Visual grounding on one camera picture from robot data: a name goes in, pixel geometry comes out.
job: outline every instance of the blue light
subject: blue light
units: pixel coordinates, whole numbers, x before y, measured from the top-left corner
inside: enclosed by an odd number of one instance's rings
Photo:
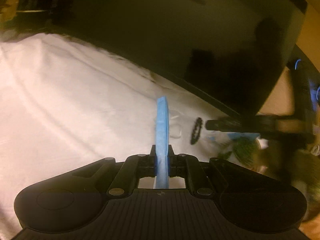
[[[316,95],[317,101],[319,101],[319,99],[318,99],[319,90],[320,90],[320,87],[318,87],[318,89],[317,89],[317,95]]]
[[[297,61],[296,61],[296,64],[294,65],[294,69],[296,70],[297,67],[298,67],[298,63],[301,61],[301,58],[299,58]]]

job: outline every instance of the white tablecloth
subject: white tablecloth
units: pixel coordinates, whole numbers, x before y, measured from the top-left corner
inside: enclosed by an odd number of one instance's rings
[[[166,95],[180,138],[176,154],[213,156],[191,146],[197,117],[223,113],[134,64],[71,39],[37,34],[0,43],[0,239],[20,230],[13,202],[25,187],[104,157],[148,154],[156,99]]]

